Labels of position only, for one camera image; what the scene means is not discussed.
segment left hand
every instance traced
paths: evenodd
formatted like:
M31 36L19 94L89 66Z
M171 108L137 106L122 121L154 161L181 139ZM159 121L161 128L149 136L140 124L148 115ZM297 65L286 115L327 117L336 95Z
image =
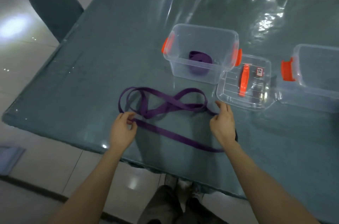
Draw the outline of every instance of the left hand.
M137 124L132 122L135 112L120 113L111 128L110 145L111 149L119 150L123 153L133 142L137 133Z

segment clear plastic tablecloth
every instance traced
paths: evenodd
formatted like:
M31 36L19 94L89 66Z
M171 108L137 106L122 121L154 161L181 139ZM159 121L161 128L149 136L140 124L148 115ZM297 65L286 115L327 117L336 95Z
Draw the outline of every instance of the clear plastic tablecloth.
M339 0L93 0L3 121L103 153L119 95L127 87L170 95L196 87L217 111L216 86L172 76L161 53L178 23L235 30L243 53L269 59L273 76L297 44L339 46ZM183 98L201 100L196 94ZM150 97L150 108L159 103ZM317 218L339 222L338 115L279 102L261 112L237 107L233 112L246 153ZM209 120L207 113L179 111L149 122L218 148ZM204 152L139 128L123 160L244 197L224 153Z

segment label sticker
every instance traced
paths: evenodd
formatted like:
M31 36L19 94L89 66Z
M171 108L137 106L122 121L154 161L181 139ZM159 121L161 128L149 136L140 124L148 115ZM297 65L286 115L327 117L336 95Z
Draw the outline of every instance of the label sticker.
M262 77L264 75L264 68L257 67L257 76Z

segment forearm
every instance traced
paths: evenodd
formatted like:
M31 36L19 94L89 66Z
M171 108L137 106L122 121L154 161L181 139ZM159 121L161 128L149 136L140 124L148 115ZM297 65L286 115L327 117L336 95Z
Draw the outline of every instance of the forearm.
M122 151L109 149L50 223L98 223Z
M260 224L319 223L300 202L261 170L238 143L225 147L225 152Z

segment chair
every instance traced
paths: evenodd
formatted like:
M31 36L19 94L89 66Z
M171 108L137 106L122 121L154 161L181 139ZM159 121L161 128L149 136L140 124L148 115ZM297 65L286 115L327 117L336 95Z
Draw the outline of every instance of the chair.
M29 2L59 42L84 12L78 0L29 0Z

